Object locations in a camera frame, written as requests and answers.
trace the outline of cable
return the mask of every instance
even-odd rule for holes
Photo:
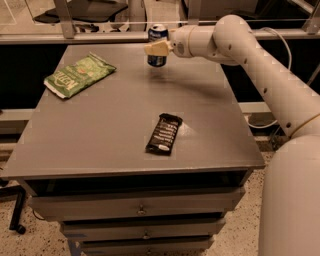
[[[265,129],[265,128],[271,127],[272,125],[275,125],[276,123],[278,123],[278,120],[275,120],[275,121],[273,121],[272,123],[267,124],[267,125],[263,125],[263,126],[256,126],[256,125],[252,125],[252,124],[250,124],[250,123],[248,123],[248,125],[249,125],[251,128],[255,128],[255,129]]]
[[[268,27],[266,27],[266,28],[262,28],[262,29],[265,30],[265,31],[268,31],[268,32],[271,32],[271,33],[277,35],[277,36],[281,39],[281,41],[284,43],[284,45],[285,45],[285,47],[286,47],[286,49],[287,49],[287,52],[288,52],[288,56],[289,56],[288,69],[291,70],[292,54],[291,54],[291,50],[290,50],[290,48],[289,48],[289,45],[288,45],[287,41],[283,38],[282,35],[280,35],[280,33],[279,33],[278,31],[274,30],[273,28],[268,28]]]
[[[277,32],[276,30],[274,30],[273,28],[269,28],[269,27],[265,27],[265,28],[262,28],[262,30],[265,30],[265,31],[268,31],[270,33],[273,33],[275,35],[277,35],[281,41],[284,43],[286,49],[287,49],[287,52],[288,52],[288,56],[289,56],[289,63],[288,63],[288,69],[291,70],[291,65],[292,65],[292,54],[291,54],[291,50],[289,48],[289,45],[287,43],[287,41],[283,38],[282,35],[280,35],[279,32]],[[255,125],[252,125],[248,122],[248,125],[251,127],[251,128],[255,128],[255,129],[265,129],[265,128],[269,128],[271,127],[272,125],[275,125],[276,123],[278,122],[278,120],[275,120],[273,121],[272,123],[270,124],[267,124],[267,125],[264,125],[264,126],[255,126]]]
[[[44,220],[45,220],[45,219],[43,219],[43,218],[38,217],[38,216],[36,215],[36,213],[35,213],[34,210],[32,210],[32,213],[33,213],[33,215],[34,215],[34,217],[35,217],[36,219],[41,220],[41,221],[44,221]]]

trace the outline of gray table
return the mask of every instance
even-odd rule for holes
[[[244,193],[243,183],[264,161],[220,65],[172,54],[166,66],[153,68],[147,64],[142,44],[111,44],[69,46],[58,68],[90,51],[116,66],[116,73],[69,100],[45,91],[4,170],[4,177],[18,180],[33,196],[31,207],[49,221],[60,221],[67,237],[66,221],[135,219],[136,213],[146,218],[144,207],[152,202],[159,202],[160,208],[150,207],[150,218],[169,216],[167,220],[213,212],[223,217],[234,208]],[[183,119],[171,156],[145,152],[161,113]],[[120,200],[119,209],[114,198]],[[184,206],[189,199],[194,207]],[[199,200],[205,206],[196,206]],[[133,204],[140,210],[130,212]],[[64,212],[67,206],[72,209]],[[81,214],[73,211],[86,207],[89,210]],[[194,218],[187,222],[196,223]],[[187,244],[197,244],[203,235],[190,236]],[[172,236],[178,237],[179,244],[186,234]],[[154,243],[168,249],[167,240],[159,239]],[[111,254],[141,252],[142,247],[152,246],[157,251],[150,241],[147,247],[139,241],[134,247],[139,250],[133,251],[113,243],[101,248],[122,250],[111,250]]]

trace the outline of chair wheel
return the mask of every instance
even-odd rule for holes
[[[22,225],[18,225],[17,229],[16,229],[17,233],[19,233],[20,235],[23,235],[24,233],[26,233],[26,228]]]

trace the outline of label on can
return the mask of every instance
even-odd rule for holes
[[[148,31],[149,42],[168,38],[168,29],[162,24],[154,24]],[[162,67],[167,62],[166,56],[148,55],[148,64],[153,67]]]

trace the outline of table top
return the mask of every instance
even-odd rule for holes
[[[168,56],[147,64],[143,44],[71,45],[57,69],[93,52],[117,71],[69,100],[46,90],[3,176],[47,179],[188,173],[264,166],[219,64]],[[170,156],[145,152],[161,113],[183,119]]]

